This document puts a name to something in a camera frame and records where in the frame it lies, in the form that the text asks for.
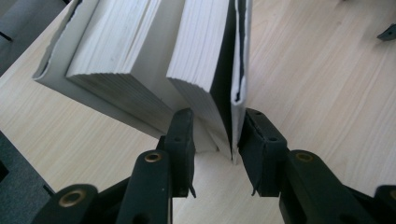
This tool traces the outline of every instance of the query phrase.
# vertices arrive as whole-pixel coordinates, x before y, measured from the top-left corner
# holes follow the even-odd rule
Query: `open book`
[[[250,8],[249,0],[74,1],[34,80],[154,137],[191,107],[197,150],[236,158]]]

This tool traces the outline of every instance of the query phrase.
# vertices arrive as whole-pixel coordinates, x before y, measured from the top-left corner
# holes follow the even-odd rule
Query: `dark gray surface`
[[[31,223],[52,190],[1,132],[0,161],[9,171],[0,182],[0,223]]]
[[[64,9],[63,0],[18,0],[0,18],[0,76],[25,52]]]

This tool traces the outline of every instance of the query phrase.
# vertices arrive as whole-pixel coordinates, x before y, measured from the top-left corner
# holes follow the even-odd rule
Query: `light wood tabletop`
[[[158,140],[31,79],[62,16],[0,78],[0,130],[55,190],[103,190]],[[396,185],[396,41],[376,39],[393,22],[393,0],[253,1],[247,106],[372,196]],[[283,223],[277,198],[250,196],[240,162],[199,153],[193,184],[174,223]]]

